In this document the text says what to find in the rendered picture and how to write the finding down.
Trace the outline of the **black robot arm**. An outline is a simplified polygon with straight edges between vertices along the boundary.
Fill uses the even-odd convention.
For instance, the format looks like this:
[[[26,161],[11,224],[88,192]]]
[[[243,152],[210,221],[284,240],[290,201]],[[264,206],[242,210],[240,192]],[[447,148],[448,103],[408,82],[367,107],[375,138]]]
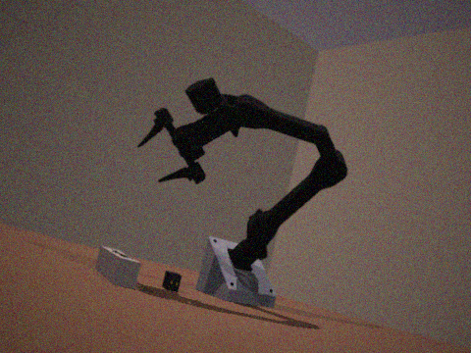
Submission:
[[[321,157],[311,173],[270,211],[261,209],[249,217],[247,238],[228,253],[236,269],[252,272],[251,265],[267,257],[267,245],[281,224],[323,189],[333,187],[346,177],[347,168],[342,153],[337,150],[324,126],[318,126],[275,110],[250,95],[222,94],[215,80],[205,78],[185,90],[197,113],[207,114],[201,120],[213,140],[229,130],[237,137],[239,128],[268,128],[314,143]],[[231,106],[230,106],[231,105]],[[218,109],[216,109],[218,108]],[[216,109],[216,110],[215,110]],[[210,113],[211,112],[211,113]],[[209,113],[209,114],[208,114]],[[198,144],[193,123],[174,129],[172,138],[179,154],[195,161],[205,154]]]

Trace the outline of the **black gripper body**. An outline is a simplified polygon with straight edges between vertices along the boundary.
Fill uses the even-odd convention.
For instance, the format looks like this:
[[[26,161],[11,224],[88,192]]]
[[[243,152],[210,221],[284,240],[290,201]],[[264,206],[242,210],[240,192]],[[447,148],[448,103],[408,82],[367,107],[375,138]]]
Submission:
[[[160,127],[166,127],[168,132],[172,137],[174,137],[174,132],[173,130],[176,129],[175,126],[173,125],[173,118],[170,115],[169,111],[166,108],[161,108],[158,111],[154,112],[155,117],[157,118],[156,121]],[[201,135],[203,140],[201,141],[198,146],[204,146],[205,144],[211,142],[213,139],[208,132],[207,128],[205,127],[204,123],[201,121],[201,119],[193,122],[195,125],[195,128],[192,130],[195,136]],[[188,175],[190,176],[191,179],[194,180],[196,184],[200,183],[203,181],[206,177],[204,171],[202,170],[201,166],[199,165],[198,162],[191,161],[189,157],[186,155],[183,157],[184,160],[186,161],[188,167],[186,168],[186,171]]]

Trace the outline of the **black two-prong plug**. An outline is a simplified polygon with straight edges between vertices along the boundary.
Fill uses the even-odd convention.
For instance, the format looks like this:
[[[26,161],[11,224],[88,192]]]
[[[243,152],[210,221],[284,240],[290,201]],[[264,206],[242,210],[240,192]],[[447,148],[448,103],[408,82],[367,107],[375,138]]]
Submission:
[[[163,287],[168,290],[178,292],[182,277],[178,273],[166,271],[163,278]]]

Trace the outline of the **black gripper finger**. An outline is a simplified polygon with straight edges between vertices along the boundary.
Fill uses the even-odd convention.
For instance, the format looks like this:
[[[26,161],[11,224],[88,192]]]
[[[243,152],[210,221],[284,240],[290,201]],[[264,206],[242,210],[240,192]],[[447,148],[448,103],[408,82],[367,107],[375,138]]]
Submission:
[[[158,133],[160,130],[162,130],[163,128],[160,127],[156,121],[156,119],[153,120],[155,125],[153,127],[153,129],[150,130],[149,133],[147,133],[147,135],[145,136],[145,138],[137,145],[137,147],[140,147],[141,145],[143,145],[147,140],[149,140],[151,137],[153,137],[156,133]]]
[[[171,173],[168,176],[164,176],[163,178],[159,179],[158,182],[167,181],[167,180],[171,180],[171,179],[175,179],[175,178],[188,178],[189,181],[192,181],[192,179],[190,178],[190,176],[188,175],[188,173],[186,171],[186,167],[184,167],[180,170],[177,170],[177,171]]]

